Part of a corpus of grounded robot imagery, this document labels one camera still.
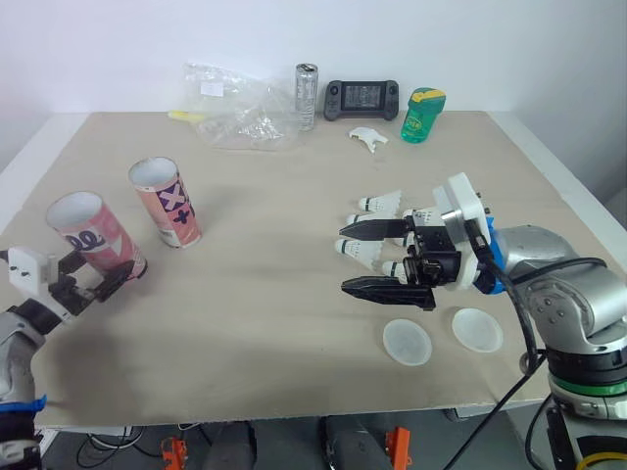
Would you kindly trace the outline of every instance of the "orange clamp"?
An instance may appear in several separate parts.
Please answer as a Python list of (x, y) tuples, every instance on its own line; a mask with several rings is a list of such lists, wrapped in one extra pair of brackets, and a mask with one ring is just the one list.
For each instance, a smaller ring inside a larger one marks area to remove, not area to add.
[(161, 454), (166, 463), (165, 470), (184, 470), (187, 459), (187, 444), (177, 438), (166, 438), (161, 441)]
[(392, 460), (394, 470), (407, 470), (412, 465), (410, 457), (410, 430), (396, 428), (392, 433), (385, 433), (385, 449)]

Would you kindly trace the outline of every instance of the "white cup rim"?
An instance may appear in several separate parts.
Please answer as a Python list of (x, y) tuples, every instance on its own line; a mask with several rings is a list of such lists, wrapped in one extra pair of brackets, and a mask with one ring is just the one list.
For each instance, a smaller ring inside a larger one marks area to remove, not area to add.
[(178, 173), (176, 163), (167, 157), (149, 157), (134, 164), (128, 171), (133, 186), (150, 188), (171, 181)]
[(102, 198), (91, 191), (75, 191), (52, 203), (46, 212), (46, 223), (62, 229), (80, 225), (95, 216), (103, 207)]

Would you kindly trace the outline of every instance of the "green bottle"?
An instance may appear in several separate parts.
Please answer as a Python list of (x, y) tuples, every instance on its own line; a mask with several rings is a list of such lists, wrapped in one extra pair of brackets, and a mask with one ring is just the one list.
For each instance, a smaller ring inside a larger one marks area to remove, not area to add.
[(435, 88), (416, 88), (408, 102), (408, 114), (401, 127), (401, 137), (417, 144), (426, 140), (435, 118), (442, 113), (447, 95)]

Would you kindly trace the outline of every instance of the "green ring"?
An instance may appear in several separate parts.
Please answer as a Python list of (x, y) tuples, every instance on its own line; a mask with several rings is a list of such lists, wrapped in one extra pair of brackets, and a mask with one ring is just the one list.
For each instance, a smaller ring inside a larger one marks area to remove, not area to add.
[(627, 393), (627, 380), (614, 385), (578, 385), (553, 376), (554, 382), (573, 394), (587, 395), (588, 397), (614, 397)]

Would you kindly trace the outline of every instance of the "green bottle cap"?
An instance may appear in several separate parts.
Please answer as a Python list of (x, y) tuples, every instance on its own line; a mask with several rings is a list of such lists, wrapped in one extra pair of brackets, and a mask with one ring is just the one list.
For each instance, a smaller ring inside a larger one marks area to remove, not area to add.
[(411, 110), (421, 111), (437, 115), (444, 110), (444, 103), (447, 101), (447, 95), (442, 90), (435, 88), (416, 88), (411, 93), (408, 106)]

